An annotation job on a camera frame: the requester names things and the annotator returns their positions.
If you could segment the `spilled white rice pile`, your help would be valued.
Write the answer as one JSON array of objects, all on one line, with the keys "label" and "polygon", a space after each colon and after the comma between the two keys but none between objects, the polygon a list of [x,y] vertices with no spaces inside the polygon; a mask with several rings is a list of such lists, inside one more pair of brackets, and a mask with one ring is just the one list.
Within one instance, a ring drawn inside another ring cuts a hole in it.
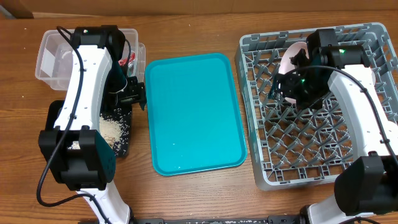
[{"label": "spilled white rice pile", "polygon": [[100,114],[100,133],[116,157],[126,157],[129,154],[131,118],[131,108],[118,108]]}]

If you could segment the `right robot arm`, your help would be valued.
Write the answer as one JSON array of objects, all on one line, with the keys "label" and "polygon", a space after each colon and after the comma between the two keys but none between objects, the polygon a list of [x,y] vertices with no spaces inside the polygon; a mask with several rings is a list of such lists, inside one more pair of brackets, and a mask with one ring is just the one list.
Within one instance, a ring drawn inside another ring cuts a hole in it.
[{"label": "right robot arm", "polygon": [[397,210],[397,125],[389,121],[375,77],[360,45],[310,48],[292,44],[270,90],[299,108],[327,93],[338,101],[351,138],[354,161],[335,180],[334,193],[304,207],[307,223],[355,223]]}]

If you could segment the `black waste tray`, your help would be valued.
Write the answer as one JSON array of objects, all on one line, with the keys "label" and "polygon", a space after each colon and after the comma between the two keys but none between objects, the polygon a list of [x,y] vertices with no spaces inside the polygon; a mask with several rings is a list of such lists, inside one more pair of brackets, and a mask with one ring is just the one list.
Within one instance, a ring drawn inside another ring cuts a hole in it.
[{"label": "black waste tray", "polygon": [[[64,101],[53,101],[48,110],[45,130],[52,130]],[[131,131],[131,106],[102,111],[99,117],[99,128],[102,137],[113,149],[116,157],[127,157]]]}]

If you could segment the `teal serving tray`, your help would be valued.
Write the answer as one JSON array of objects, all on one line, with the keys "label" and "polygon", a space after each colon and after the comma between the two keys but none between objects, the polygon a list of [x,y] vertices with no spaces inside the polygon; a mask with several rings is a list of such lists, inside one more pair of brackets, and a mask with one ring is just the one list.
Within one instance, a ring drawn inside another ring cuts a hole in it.
[{"label": "teal serving tray", "polygon": [[146,68],[154,170],[173,176],[240,166],[248,154],[229,58],[156,60]]}]

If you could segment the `grey dish rack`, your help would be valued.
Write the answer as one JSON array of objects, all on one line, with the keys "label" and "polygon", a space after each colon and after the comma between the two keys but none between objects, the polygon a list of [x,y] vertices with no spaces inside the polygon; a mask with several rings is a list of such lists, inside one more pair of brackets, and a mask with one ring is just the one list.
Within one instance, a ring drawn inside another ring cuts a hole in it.
[{"label": "grey dish rack", "polygon": [[376,76],[374,87],[387,119],[397,125],[397,55],[378,22],[243,35],[235,55],[248,121],[249,148],[261,190],[333,183],[353,161],[351,139],[334,95],[320,110],[298,110],[268,99],[282,56],[317,29],[334,29],[339,45],[362,45]]}]

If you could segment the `clear plastic bin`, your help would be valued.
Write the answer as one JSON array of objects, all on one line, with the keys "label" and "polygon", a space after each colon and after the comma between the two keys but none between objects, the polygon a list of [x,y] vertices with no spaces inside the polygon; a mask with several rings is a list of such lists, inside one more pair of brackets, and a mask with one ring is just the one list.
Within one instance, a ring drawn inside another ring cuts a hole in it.
[{"label": "clear plastic bin", "polygon": [[[135,29],[122,29],[125,38],[129,41],[124,46],[122,59],[135,52],[136,57],[128,75],[136,76],[139,82],[144,81],[146,68],[146,47],[139,42]],[[73,49],[57,30],[48,30],[44,33],[39,48],[35,77],[42,80],[51,89],[66,91],[70,82],[73,68]]]}]

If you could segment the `pink round plate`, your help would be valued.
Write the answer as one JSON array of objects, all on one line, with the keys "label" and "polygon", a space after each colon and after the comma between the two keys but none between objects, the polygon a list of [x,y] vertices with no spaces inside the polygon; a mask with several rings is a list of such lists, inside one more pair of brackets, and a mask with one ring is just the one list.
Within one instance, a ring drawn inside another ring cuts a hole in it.
[{"label": "pink round plate", "polygon": [[296,42],[284,52],[280,61],[279,74],[285,75],[295,68],[295,65],[291,62],[291,58],[296,56],[301,50],[304,50],[305,58],[308,58],[307,44],[305,42]]}]

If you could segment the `red snack wrapper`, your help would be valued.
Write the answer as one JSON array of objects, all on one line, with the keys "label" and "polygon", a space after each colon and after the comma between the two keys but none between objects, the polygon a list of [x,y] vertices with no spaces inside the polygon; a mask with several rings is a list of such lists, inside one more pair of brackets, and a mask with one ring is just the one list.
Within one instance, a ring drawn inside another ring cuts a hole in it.
[{"label": "red snack wrapper", "polygon": [[135,52],[130,53],[129,58],[121,59],[118,63],[120,66],[125,66],[125,64],[128,65],[128,67],[132,67],[134,60],[135,60],[136,54]]}]

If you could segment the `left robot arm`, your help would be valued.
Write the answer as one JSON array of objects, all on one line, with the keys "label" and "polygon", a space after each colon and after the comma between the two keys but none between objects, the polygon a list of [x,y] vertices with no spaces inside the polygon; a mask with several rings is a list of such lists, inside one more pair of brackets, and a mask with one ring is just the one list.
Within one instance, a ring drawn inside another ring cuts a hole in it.
[{"label": "left robot arm", "polygon": [[39,134],[44,172],[85,199],[98,223],[135,223],[114,183],[116,155],[100,132],[101,114],[130,121],[133,104],[146,105],[144,84],[123,60],[130,43],[116,25],[57,31],[72,48],[73,67],[66,98],[50,105]]}]

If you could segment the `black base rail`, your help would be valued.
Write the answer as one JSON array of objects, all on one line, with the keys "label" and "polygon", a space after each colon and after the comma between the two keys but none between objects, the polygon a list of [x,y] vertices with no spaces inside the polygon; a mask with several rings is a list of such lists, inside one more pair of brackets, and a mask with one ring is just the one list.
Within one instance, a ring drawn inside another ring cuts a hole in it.
[{"label": "black base rail", "polygon": [[335,205],[321,205],[320,203],[306,205],[301,208],[298,215],[270,215],[267,218],[235,218],[235,219],[196,219],[196,220],[164,220],[162,218],[137,219],[132,210],[127,208],[127,213],[107,217],[103,212],[99,212],[96,206],[91,207],[97,216],[93,224],[105,223],[126,223],[126,224],[311,224],[311,223],[354,223],[366,221],[374,223],[369,219],[373,215],[383,215],[388,211],[377,206],[364,205],[355,212],[354,210],[343,210]]}]

